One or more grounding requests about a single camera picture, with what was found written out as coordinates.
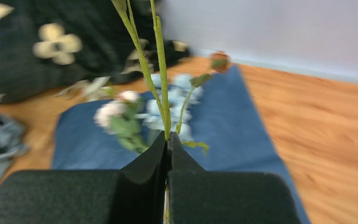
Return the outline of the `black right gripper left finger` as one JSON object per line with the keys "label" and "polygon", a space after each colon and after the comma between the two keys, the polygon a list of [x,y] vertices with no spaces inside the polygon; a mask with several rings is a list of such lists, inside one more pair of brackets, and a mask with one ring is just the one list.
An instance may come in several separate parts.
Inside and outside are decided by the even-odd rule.
{"label": "black right gripper left finger", "polygon": [[0,224],[160,224],[167,142],[119,170],[21,170],[0,185]]}

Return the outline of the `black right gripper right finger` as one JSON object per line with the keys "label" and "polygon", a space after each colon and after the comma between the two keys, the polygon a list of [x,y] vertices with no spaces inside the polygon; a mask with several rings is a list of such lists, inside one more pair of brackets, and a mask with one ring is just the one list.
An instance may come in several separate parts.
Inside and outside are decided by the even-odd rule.
{"label": "black right gripper right finger", "polygon": [[298,224],[284,180],[265,172],[206,171],[170,134],[169,221],[172,224]]}

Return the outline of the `blue fake flower stem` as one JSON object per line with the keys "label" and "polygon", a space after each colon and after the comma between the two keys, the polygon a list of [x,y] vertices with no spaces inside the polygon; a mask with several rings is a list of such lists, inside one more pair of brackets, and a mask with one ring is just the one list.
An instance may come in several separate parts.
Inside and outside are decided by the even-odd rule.
{"label": "blue fake flower stem", "polygon": [[[179,138],[181,141],[193,141],[192,130],[189,121],[192,119],[190,108],[200,103],[203,95],[203,88],[199,86],[192,89],[190,80],[193,77],[190,74],[179,74],[174,80],[172,86],[168,88],[168,101],[171,114],[171,131],[176,131],[179,119],[182,118]],[[145,113],[139,113],[136,118],[142,119],[142,125],[151,130],[164,130],[163,119],[160,115],[157,101],[150,99],[146,102]]]}

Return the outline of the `orange fake flower stem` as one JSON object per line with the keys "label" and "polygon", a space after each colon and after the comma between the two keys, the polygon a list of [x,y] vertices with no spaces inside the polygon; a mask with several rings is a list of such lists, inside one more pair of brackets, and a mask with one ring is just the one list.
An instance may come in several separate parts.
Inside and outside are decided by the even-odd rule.
{"label": "orange fake flower stem", "polygon": [[212,72],[224,73],[230,65],[230,57],[224,51],[216,51],[210,56],[208,68],[198,77],[181,74],[176,76],[174,86],[176,91],[181,91],[184,96],[179,97],[180,108],[175,109],[175,132],[184,146],[191,148],[200,147],[204,154],[209,150],[208,144],[196,142],[192,137],[192,129],[188,121],[192,119],[189,107],[200,102],[203,94],[202,85],[213,78]]}

